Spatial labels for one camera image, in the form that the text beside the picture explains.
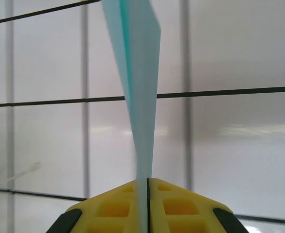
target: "horizontal grout line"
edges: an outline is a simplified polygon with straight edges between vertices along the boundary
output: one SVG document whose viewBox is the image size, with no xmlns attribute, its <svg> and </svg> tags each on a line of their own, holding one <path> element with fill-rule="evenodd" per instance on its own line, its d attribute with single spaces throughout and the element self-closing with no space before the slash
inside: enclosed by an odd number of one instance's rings
<svg viewBox="0 0 285 233">
<path fill-rule="evenodd" d="M 19 190 L 5 189 L 5 188 L 0 188 L 0 192 L 2 192 L 2 193 L 11 193 L 11 194 L 27 195 L 27 196 L 33 196 L 33 197 L 44 197 L 44 198 L 61 199 L 61 200 L 75 200 L 75 201 L 84 201 L 84 200 L 86 200 L 86 198 L 77 198 L 77 197 L 54 195 L 54 194 L 47 194 L 47 193 L 26 192 L 26 191 L 19 191 Z"/>
<path fill-rule="evenodd" d="M 258 217 L 258 216 L 248 216 L 248 215 L 235 215 L 235 216 L 238 219 L 240 219 L 240 220 L 285 224 L 285 219 L 270 218 L 270 217 Z"/>
<path fill-rule="evenodd" d="M 2 193 L 12 193 L 19 195 L 27 195 L 33 197 L 44 197 L 44 198 L 52 198 L 52 199 L 60 199 L 60 200 L 74 200 L 74 201 L 84 201 L 86 198 L 77 198 L 70 196 L 62 196 L 62 195 L 54 195 L 54 194 L 46 194 L 46 193 L 35 193 L 35 192 L 26 192 L 26 191 L 18 191 L 0 188 L 0 192 Z M 248 220 L 248 221 L 257 221 L 257 222 L 269 222 L 276 224 L 285 224 L 285 219 L 278 218 L 270 218 L 270 217 L 258 217 L 258 216 L 248 216 L 248 215 L 235 215 L 240 220 Z"/>
<path fill-rule="evenodd" d="M 77 6 L 87 5 L 87 4 L 90 4 L 90 3 L 95 3 L 95 2 L 98 2 L 98 1 L 100 1 L 100 0 L 84 0 L 84 1 L 79 1 L 79 2 L 72 3 L 72 4 L 68 4 L 68 5 L 57 6 L 57 7 L 45 9 L 45 10 L 42 10 L 42 11 L 31 12 L 31 13 L 27 13 L 27 14 L 23 14 L 23 15 L 19 15 L 19 16 L 13 16 L 13 17 L 9 17 L 9 18 L 2 18 L 2 19 L 0 19 L 0 23 L 5 23 L 5 22 L 21 19 L 21 18 L 28 18 L 28 17 L 32 17 L 32 16 L 38 16 L 38 15 L 51 13 L 51 12 L 55 12 L 55 11 L 65 10 L 65 9 L 69 9 L 69 8 L 73 8 L 73 7 L 77 7 Z"/>
<path fill-rule="evenodd" d="M 285 86 L 267 87 L 267 88 L 253 88 L 253 89 L 164 93 L 164 94 L 158 94 L 157 98 L 158 99 L 167 99 L 167 98 L 247 95 L 247 94 L 264 94 L 264 93 L 281 93 L 281 92 L 285 92 Z M 0 107 L 63 104 L 63 103 L 85 103 L 85 102 L 89 103 L 89 102 L 105 102 L 105 101 L 120 101 L 120 100 L 125 100 L 125 97 L 124 96 L 114 96 L 114 97 L 99 97 L 99 98 L 87 98 L 87 99 L 46 100 L 46 101 L 16 102 L 16 103 L 0 103 Z"/>
</svg>

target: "light blue paper airplane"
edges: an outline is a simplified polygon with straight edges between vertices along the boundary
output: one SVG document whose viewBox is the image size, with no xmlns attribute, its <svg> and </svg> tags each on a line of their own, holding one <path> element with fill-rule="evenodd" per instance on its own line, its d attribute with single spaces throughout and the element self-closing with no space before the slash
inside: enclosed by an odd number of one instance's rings
<svg viewBox="0 0 285 233">
<path fill-rule="evenodd" d="M 147 232 L 147 183 L 152 174 L 160 26 L 149 0 L 102 0 L 137 155 L 141 232 Z"/>
</svg>

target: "vertical grout line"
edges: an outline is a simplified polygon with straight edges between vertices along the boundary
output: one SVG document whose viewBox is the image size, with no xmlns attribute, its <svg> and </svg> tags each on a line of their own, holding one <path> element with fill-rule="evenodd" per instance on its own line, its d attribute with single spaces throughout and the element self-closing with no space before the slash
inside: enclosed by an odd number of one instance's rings
<svg viewBox="0 0 285 233">
<path fill-rule="evenodd" d="M 190 18 L 189 0 L 181 0 L 181 47 L 183 65 L 183 88 L 184 92 L 190 92 Z M 185 172 L 186 188 L 193 190 L 193 164 L 192 164 L 192 124 L 191 124 L 191 98 L 185 98 L 184 102 L 184 132 L 185 132 Z"/>
<path fill-rule="evenodd" d="M 6 17 L 13 16 L 14 0 L 5 1 Z M 5 23 L 6 26 L 6 93 L 7 102 L 14 102 L 14 22 Z M 7 107 L 7 177 L 14 176 L 14 109 Z M 14 180 L 7 182 L 8 189 L 14 189 Z M 7 232 L 15 232 L 15 202 L 14 195 L 8 194 L 7 203 Z"/>
<path fill-rule="evenodd" d="M 89 97 L 88 82 L 88 5 L 81 6 L 81 69 L 82 98 Z M 82 140 L 83 140 L 83 189 L 84 197 L 90 197 L 90 152 L 89 152 L 89 109 L 82 103 Z"/>
</svg>

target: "square hole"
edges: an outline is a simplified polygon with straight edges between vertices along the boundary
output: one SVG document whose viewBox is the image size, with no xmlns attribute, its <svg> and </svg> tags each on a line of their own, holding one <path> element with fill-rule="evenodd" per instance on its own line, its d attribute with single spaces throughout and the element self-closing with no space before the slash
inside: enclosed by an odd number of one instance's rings
<svg viewBox="0 0 285 233">
<path fill-rule="evenodd" d="M 127 217 L 129 213 L 129 201 L 105 201 L 97 211 L 98 217 Z"/>
<path fill-rule="evenodd" d="M 171 188 L 170 188 L 169 186 L 167 186 L 167 185 L 160 184 L 160 185 L 158 186 L 158 190 L 159 190 L 159 191 L 171 191 Z"/>
<path fill-rule="evenodd" d="M 123 233 L 124 226 L 96 226 L 91 227 L 87 233 Z"/>
<path fill-rule="evenodd" d="M 166 215 L 198 215 L 194 203 L 188 199 L 169 198 L 163 201 Z"/>
<path fill-rule="evenodd" d="M 133 193 L 134 192 L 134 188 L 132 186 L 126 187 L 125 189 L 123 189 L 124 193 Z"/>
<path fill-rule="evenodd" d="M 169 221 L 170 233 L 209 233 L 202 222 L 189 221 Z"/>
</svg>

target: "black rubber corner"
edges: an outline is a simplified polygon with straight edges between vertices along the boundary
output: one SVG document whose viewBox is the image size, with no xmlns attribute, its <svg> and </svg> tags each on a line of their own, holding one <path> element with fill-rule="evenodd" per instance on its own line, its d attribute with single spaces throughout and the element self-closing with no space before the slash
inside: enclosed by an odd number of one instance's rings
<svg viewBox="0 0 285 233">
<path fill-rule="evenodd" d="M 80 209 L 73 209 L 60 215 L 47 233 L 70 233 L 81 215 L 82 210 Z"/>
<path fill-rule="evenodd" d="M 248 233 L 234 214 L 220 208 L 213 209 L 213 212 L 227 233 Z"/>
<path fill-rule="evenodd" d="M 149 186 L 149 178 L 147 178 L 147 211 L 148 211 L 148 233 L 151 233 L 151 211 L 150 211 L 150 186 Z"/>
</svg>

